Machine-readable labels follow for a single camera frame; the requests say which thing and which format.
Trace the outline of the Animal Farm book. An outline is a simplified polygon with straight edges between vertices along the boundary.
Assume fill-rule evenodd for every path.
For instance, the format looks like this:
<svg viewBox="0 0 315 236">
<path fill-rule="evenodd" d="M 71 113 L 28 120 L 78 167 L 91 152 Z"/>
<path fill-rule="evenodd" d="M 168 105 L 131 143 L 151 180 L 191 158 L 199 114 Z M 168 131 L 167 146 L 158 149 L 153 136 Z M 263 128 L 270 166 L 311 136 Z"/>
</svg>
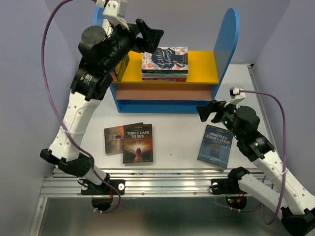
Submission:
<svg viewBox="0 0 315 236">
<path fill-rule="evenodd" d="M 127 54 L 121 62 L 119 62 L 119 64 L 116 66 L 116 69 L 115 69 L 115 73 L 116 73 L 116 76 L 117 76 L 117 80 L 118 82 L 121 82 L 122 81 L 122 78 L 124 76 L 124 73 L 126 71 L 126 68 L 128 66 L 128 63 L 130 61 L 130 58 L 129 58 L 129 54 Z"/>
</svg>

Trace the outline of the Three Days To See book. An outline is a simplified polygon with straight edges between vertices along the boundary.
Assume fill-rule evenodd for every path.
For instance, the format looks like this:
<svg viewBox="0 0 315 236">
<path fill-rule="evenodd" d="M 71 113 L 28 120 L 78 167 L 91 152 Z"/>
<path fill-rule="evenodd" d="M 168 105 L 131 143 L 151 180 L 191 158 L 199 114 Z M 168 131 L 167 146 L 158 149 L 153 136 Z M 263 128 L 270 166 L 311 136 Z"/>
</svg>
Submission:
<svg viewBox="0 0 315 236">
<path fill-rule="evenodd" d="M 153 163 L 152 124 L 132 124 L 125 127 L 124 164 Z"/>
</svg>

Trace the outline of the Jane Eyre blue book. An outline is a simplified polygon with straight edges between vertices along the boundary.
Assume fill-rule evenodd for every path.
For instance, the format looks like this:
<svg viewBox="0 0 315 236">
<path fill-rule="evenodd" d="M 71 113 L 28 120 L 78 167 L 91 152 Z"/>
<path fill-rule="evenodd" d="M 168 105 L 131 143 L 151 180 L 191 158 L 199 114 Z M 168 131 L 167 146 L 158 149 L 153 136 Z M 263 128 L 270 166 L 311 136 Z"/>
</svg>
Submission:
<svg viewBox="0 0 315 236">
<path fill-rule="evenodd" d="M 104 28 L 107 37 L 109 37 L 112 34 L 113 29 L 112 29 L 111 24 L 109 23 L 109 21 L 107 19 L 103 20 L 102 27 Z M 115 69 L 113 69 L 113 71 L 111 72 L 111 76 L 113 78 L 113 83 L 119 82 Z"/>
</svg>

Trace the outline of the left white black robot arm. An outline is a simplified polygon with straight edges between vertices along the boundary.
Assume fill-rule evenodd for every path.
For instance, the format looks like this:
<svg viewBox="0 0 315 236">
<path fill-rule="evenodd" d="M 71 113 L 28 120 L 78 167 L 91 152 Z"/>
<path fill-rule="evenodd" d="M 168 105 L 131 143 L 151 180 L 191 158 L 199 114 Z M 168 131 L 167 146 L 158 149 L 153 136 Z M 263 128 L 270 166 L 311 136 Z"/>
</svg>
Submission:
<svg viewBox="0 0 315 236">
<path fill-rule="evenodd" d="M 103 194 L 109 190 L 109 175 L 95 165 L 94 158 L 80 145 L 91 117 L 113 82 L 111 72 L 130 52 L 153 53 L 164 35 L 142 19 L 135 24 L 113 27 L 107 34 L 101 26 L 86 28 L 78 49 L 82 55 L 70 86 L 69 102 L 53 143 L 40 157 L 64 173 L 83 177 Z"/>
</svg>

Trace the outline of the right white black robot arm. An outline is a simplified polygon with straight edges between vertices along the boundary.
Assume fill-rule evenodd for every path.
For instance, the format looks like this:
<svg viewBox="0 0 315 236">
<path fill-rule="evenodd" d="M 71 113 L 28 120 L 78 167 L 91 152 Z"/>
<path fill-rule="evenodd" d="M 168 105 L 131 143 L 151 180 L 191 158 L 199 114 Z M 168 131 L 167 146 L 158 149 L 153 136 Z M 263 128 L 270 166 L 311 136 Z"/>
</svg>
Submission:
<svg viewBox="0 0 315 236">
<path fill-rule="evenodd" d="M 273 184 L 273 188 L 257 180 L 249 170 L 238 167 L 227 178 L 214 179 L 209 189 L 214 195 L 245 192 L 281 219 L 285 229 L 293 236 L 305 236 L 315 227 L 315 197 L 284 166 L 270 141 L 258 131 L 259 117 L 253 108 L 236 107 L 226 101 L 212 100 L 198 106 L 201 121 L 215 113 L 212 123 L 221 122 L 237 140 L 239 151 L 260 169 Z"/>
</svg>

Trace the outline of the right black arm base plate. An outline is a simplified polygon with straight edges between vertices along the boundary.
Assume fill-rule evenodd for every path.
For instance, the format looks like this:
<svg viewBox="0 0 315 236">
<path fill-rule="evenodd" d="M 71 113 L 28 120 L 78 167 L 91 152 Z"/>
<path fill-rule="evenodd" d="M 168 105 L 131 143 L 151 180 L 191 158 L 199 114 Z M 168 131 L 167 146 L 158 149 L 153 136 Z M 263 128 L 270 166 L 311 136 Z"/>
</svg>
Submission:
<svg viewBox="0 0 315 236">
<path fill-rule="evenodd" d="M 251 186 L 251 179 L 242 178 L 215 178 L 212 179 L 208 186 L 208 192 L 213 195 L 233 195 L 241 192 L 252 195 L 262 195 L 263 191 L 259 189 L 259 185 Z"/>
</svg>

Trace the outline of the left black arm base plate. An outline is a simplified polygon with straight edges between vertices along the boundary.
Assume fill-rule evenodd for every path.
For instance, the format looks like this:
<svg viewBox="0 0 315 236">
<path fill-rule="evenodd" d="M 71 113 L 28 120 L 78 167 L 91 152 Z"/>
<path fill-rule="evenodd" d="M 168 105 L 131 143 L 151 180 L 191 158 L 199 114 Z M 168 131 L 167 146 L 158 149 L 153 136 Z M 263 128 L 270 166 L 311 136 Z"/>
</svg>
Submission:
<svg viewBox="0 0 315 236">
<path fill-rule="evenodd" d="M 87 179 L 79 179 L 78 183 L 81 185 L 81 195 L 93 196 L 93 195 L 117 195 L 117 192 L 105 184 L 95 185 Z M 109 184 L 112 185 L 120 195 L 125 194 L 125 180 L 124 179 L 111 179 Z"/>
</svg>

